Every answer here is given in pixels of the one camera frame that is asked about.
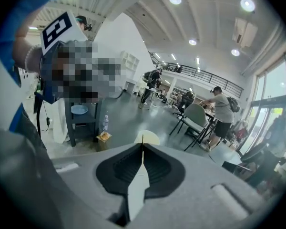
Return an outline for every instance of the ceiling vent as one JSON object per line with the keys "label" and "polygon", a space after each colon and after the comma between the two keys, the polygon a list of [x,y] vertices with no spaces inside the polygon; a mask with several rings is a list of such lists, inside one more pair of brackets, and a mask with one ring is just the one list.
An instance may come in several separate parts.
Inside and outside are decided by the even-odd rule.
{"label": "ceiling vent", "polygon": [[257,27],[240,18],[235,19],[233,41],[241,48],[250,47],[256,35]]}

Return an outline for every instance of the water bottle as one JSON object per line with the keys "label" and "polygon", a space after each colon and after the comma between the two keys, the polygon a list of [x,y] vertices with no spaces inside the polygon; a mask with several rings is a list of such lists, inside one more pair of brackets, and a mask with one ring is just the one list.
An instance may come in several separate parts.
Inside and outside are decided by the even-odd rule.
{"label": "water bottle", "polygon": [[109,118],[108,115],[106,114],[103,119],[103,131],[108,130],[108,123],[109,123]]}

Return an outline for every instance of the blue shirt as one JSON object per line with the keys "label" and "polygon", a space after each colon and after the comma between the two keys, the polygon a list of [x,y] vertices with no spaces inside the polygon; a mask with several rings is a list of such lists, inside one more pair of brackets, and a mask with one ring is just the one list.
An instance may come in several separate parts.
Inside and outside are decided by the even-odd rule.
{"label": "blue shirt", "polygon": [[[49,0],[19,0],[15,7],[10,11],[0,28],[0,60],[16,82],[16,73],[12,71],[15,63],[12,58],[12,53],[16,32],[30,13],[40,8],[48,1]],[[10,125],[10,131],[15,131],[18,121],[20,120],[22,110],[23,106],[21,105]]]}

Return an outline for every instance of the railing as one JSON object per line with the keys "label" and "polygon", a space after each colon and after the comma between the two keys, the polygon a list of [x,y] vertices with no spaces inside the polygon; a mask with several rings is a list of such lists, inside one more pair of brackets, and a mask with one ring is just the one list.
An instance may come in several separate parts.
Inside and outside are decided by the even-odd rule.
{"label": "railing", "polygon": [[[156,68],[160,67],[163,70],[166,71],[172,71],[172,72],[176,72],[178,69],[178,65],[175,63],[163,63],[158,61],[154,55],[152,53],[150,53],[151,58],[153,63],[156,65]],[[242,92],[243,92],[243,88],[218,76],[215,74],[211,74],[209,72],[206,71],[202,71],[202,70],[198,70],[194,67],[189,67],[186,65],[180,65],[182,67],[182,70],[180,72],[180,74],[185,74],[188,76],[191,76],[193,78],[197,78],[201,81],[204,82],[208,82],[214,86],[220,86],[222,89],[226,90],[227,92],[237,96],[240,98]]]}

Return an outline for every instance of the bracelet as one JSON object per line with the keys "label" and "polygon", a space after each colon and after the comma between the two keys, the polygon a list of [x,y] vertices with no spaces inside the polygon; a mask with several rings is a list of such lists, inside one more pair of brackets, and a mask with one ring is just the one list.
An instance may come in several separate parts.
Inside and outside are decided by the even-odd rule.
{"label": "bracelet", "polygon": [[29,72],[29,73],[32,72],[32,71],[30,71],[30,70],[28,69],[28,58],[29,58],[30,54],[32,53],[32,51],[33,51],[34,49],[36,49],[36,48],[39,48],[39,47],[41,47],[41,45],[39,45],[39,44],[32,46],[32,47],[30,48],[30,50],[28,51],[27,55],[25,56],[24,68],[25,68],[25,70],[26,70],[27,72]]}

